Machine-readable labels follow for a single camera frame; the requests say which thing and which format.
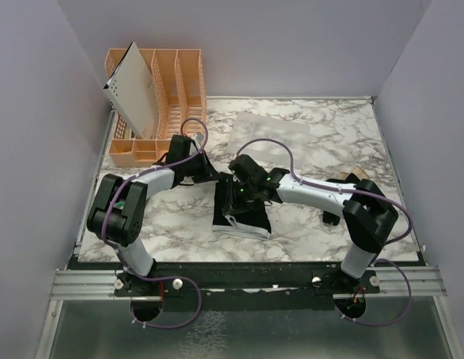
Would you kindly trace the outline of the black white boxer briefs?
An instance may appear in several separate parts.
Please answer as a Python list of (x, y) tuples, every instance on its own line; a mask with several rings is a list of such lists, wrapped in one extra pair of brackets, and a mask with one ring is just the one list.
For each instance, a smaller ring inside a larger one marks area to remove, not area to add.
[(220, 173), (220, 179), (215, 184), (214, 190), (212, 231), (229, 236), (269, 239), (271, 225), (263, 203), (259, 203), (255, 209), (246, 212), (223, 214), (227, 195), (230, 194), (230, 187), (234, 184), (237, 182), (233, 180), (233, 175)]

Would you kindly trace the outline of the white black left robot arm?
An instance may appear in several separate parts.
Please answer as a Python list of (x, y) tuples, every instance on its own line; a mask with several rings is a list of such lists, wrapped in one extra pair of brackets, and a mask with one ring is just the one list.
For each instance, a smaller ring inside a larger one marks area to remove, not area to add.
[(156, 162), (127, 178), (107, 174), (96, 191), (87, 216), (87, 230), (114, 249), (124, 269), (133, 274), (132, 286), (141, 295), (153, 293), (158, 284), (157, 276), (151, 272), (156, 261), (139, 239), (148, 199), (175, 188), (186, 178), (194, 184), (219, 178), (200, 148), (201, 143), (186, 135), (174, 135), (164, 162)]

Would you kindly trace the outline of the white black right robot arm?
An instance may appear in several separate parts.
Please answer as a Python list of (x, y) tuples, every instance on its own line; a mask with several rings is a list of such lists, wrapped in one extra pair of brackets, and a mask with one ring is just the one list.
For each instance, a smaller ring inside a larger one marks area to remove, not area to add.
[(380, 254), (398, 220), (393, 204), (369, 179), (358, 183), (301, 179), (284, 168), (266, 171), (248, 155), (237, 156), (229, 170), (233, 179), (226, 186), (224, 215), (274, 202), (319, 209), (328, 215), (325, 222), (331, 225), (344, 219), (352, 245), (335, 275), (343, 292), (353, 292), (362, 285), (365, 270)]

